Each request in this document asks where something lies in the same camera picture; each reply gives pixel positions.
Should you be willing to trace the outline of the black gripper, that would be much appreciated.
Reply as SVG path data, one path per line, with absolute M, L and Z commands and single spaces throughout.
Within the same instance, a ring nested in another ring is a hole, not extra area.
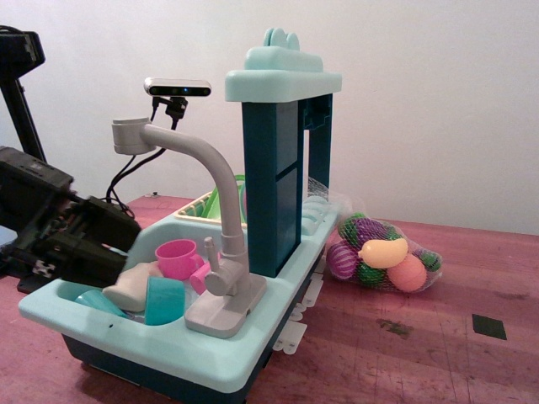
M 16 238 L 1 247 L 3 253 L 26 249 L 42 236 L 69 203 L 73 177 L 19 151 L 1 148 L 1 226 Z M 55 234 L 39 244 L 44 254 L 33 273 L 104 288 L 116 283 L 127 253 L 141 228 L 130 216 L 101 199 L 89 197 L 71 208 L 70 235 Z

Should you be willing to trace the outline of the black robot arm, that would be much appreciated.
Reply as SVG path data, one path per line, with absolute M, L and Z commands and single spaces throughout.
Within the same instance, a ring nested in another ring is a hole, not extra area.
M 20 79 L 45 62 L 34 31 L 1 28 L 1 94 L 19 149 L 1 148 L 1 272 L 29 294 L 55 279 L 104 288 L 116 282 L 141 231 L 118 207 L 72 190 L 73 177 L 45 157 Z

